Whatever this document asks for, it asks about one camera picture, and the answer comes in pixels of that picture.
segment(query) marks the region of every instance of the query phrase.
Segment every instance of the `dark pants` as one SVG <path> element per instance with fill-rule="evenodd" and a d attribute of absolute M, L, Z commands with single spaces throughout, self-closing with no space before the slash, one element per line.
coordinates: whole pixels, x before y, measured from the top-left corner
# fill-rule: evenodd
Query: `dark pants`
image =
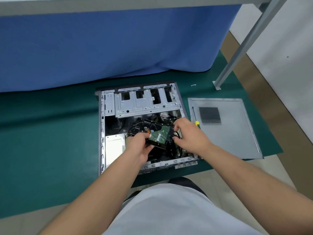
<path fill-rule="evenodd" d="M 199 191 L 200 193 L 204 194 L 206 197 L 207 195 L 203 192 L 202 189 L 200 189 L 195 183 L 193 183 L 191 180 L 189 180 L 188 178 L 185 178 L 185 177 L 178 177 L 178 178 L 173 178 L 173 179 L 170 179 L 168 181 L 168 183 L 170 184 L 175 184 L 175 185 L 179 185 L 179 186 L 185 186 L 185 187 L 189 187 L 189 188 L 192 188 L 192 189 L 195 189 L 197 191 Z M 141 190 L 137 190 L 135 191 L 134 193 L 132 193 L 126 200 L 136 196 L 137 194 L 139 194 L 141 192 Z"/>

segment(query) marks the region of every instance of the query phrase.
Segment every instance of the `white shirt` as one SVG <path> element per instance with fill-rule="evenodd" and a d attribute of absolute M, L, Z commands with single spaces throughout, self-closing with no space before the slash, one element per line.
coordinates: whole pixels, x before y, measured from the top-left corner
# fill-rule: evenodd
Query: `white shirt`
<path fill-rule="evenodd" d="M 104 235 L 260 234 L 195 189 L 158 184 L 125 201 Z"/>

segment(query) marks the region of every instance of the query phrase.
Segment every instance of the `ventilation grille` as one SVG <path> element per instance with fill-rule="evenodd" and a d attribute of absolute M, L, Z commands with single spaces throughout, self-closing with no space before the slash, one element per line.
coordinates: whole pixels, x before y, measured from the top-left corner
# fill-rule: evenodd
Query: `ventilation grille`
<path fill-rule="evenodd" d="M 217 107 L 199 107 L 203 125 L 222 125 Z"/>

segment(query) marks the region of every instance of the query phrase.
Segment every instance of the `screwdriver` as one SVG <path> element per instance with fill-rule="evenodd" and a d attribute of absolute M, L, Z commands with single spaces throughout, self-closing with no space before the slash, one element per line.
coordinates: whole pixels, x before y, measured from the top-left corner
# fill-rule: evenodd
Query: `screwdriver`
<path fill-rule="evenodd" d="M 196 118 L 196 114 L 195 114 L 194 107 L 193 107 L 193 112 L 194 112 L 194 116 L 195 116 L 195 119 L 196 119 L 196 121 L 195 121 L 195 125 L 197 125 L 199 129 L 201 129 L 201 128 L 200 128 L 200 122 L 199 122 L 199 121 L 197 121 L 197 118 Z"/>

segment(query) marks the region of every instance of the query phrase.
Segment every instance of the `blue cloth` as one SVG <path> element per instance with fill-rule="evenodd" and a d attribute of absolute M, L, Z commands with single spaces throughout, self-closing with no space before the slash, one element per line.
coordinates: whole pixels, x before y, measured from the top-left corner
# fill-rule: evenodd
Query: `blue cloth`
<path fill-rule="evenodd" d="M 210 69 L 240 5 L 0 17 L 0 92 Z"/>

